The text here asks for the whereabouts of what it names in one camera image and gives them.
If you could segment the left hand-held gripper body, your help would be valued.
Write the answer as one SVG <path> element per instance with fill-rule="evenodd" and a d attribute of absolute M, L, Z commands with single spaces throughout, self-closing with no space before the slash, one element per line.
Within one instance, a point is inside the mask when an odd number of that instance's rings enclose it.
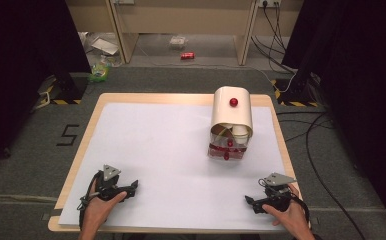
<path fill-rule="evenodd" d="M 121 171 L 110 165 L 104 165 L 95 175 L 94 194 L 103 201 L 109 201 L 121 192 L 126 192 L 130 196 L 130 187 L 118 187 L 117 182 Z"/>

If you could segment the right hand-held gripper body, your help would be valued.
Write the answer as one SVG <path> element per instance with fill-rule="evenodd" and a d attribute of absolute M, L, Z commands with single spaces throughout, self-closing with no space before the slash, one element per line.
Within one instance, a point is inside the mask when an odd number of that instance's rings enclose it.
<path fill-rule="evenodd" d="M 258 180 L 258 184 L 264 188 L 266 197 L 259 200 L 259 204 L 270 205 L 277 210 L 284 212 L 288 209 L 291 199 L 290 183 L 294 183 L 295 178 L 280 173 L 271 173 L 269 176 Z"/>

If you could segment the white drawer cabinet red knobs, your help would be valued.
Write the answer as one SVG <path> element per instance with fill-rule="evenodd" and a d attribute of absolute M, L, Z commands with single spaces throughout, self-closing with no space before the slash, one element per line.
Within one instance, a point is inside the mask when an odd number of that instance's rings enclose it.
<path fill-rule="evenodd" d="M 237 144 L 232 135 L 234 125 L 246 125 L 249 139 Z M 241 87 L 223 86 L 214 93 L 208 156 L 211 158 L 240 160 L 253 136 L 250 93 Z"/>

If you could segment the person's left hand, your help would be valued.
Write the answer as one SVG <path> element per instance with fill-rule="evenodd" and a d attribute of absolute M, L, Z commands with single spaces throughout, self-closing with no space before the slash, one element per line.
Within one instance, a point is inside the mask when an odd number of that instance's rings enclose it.
<path fill-rule="evenodd" d="M 101 225 L 107 220 L 113 208 L 123 201 L 126 196 L 127 193 L 123 191 L 108 201 L 103 201 L 98 197 L 92 198 L 85 210 L 84 221 Z"/>

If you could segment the person's right hand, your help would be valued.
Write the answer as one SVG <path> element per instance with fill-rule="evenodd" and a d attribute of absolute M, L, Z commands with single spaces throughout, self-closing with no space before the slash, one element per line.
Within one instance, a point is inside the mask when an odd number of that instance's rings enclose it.
<path fill-rule="evenodd" d="M 309 228 L 305 211 L 295 200 L 291 200 L 286 211 L 280 212 L 270 205 L 263 205 L 266 212 L 274 217 L 273 226 L 282 225 L 290 234 L 293 229 Z"/>

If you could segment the white paper sheet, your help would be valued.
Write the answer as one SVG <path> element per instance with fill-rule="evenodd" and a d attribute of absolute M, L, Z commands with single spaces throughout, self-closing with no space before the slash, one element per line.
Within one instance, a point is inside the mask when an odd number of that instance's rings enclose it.
<path fill-rule="evenodd" d="M 260 199 L 258 181 L 285 171 L 267 107 L 252 110 L 253 136 L 240 160 L 208 156 L 212 109 L 168 104 L 107 104 L 98 120 L 63 208 L 60 224 L 78 223 L 78 206 L 104 165 L 119 183 L 137 181 L 134 197 L 117 205 L 109 227 L 188 231 L 273 230 L 273 218 L 245 201 Z"/>

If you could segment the white cup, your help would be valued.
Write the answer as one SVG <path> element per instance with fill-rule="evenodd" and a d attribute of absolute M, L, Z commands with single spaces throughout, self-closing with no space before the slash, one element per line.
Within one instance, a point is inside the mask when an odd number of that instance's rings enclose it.
<path fill-rule="evenodd" d="M 246 125 L 234 125 L 232 135 L 237 144 L 246 144 L 249 139 L 249 130 Z"/>

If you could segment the black stand base striped tape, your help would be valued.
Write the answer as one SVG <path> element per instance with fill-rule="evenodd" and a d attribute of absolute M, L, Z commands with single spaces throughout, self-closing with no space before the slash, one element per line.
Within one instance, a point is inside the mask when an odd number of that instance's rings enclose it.
<path fill-rule="evenodd" d="M 305 83 L 297 84 L 293 77 L 270 81 L 277 103 L 284 106 L 317 107 L 317 100 Z"/>
<path fill-rule="evenodd" d="M 71 73 L 68 81 L 60 81 L 54 75 L 49 76 L 38 89 L 37 108 L 49 104 L 80 104 L 88 85 L 85 73 Z"/>

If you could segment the green plastic bag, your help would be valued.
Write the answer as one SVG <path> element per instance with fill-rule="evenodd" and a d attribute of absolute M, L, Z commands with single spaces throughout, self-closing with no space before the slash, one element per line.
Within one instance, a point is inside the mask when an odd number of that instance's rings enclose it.
<path fill-rule="evenodd" d="M 91 73 L 88 76 L 88 80 L 91 82 L 104 82 L 108 79 L 111 64 L 108 62 L 105 56 L 102 56 L 100 60 L 91 66 Z"/>

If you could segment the black curtain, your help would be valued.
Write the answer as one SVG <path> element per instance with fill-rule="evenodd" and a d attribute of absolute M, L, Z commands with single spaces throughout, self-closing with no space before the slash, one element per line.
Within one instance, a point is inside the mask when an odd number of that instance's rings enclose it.
<path fill-rule="evenodd" d="M 47 77 L 89 70 L 65 0 L 0 0 L 0 154 Z"/>
<path fill-rule="evenodd" d="M 303 0 L 285 65 L 317 74 L 358 166 L 386 208 L 386 0 Z"/>

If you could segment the white plastic packet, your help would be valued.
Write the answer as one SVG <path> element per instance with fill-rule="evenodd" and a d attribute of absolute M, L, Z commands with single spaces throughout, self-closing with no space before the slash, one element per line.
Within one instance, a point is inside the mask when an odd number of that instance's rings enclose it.
<path fill-rule="evenodd" d="M 183 36 L 172 36 L 169 41 L 169 48 L 173 50 L 184 49 L 188 40 Z"/>

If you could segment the beige wooden desk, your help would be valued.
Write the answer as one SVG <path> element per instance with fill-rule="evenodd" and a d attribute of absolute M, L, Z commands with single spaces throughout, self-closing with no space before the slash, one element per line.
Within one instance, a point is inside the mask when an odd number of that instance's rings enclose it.
<path fill-rule="evenodd" d="M 229 35 L 237 61 L 246 63 L 250 38 L 292 34 L 304 0 L 260 8 L 258 0 L 65 0 L 80 32 L 112 32 L 121 60 L 131 61 L 141 34 Z"/>

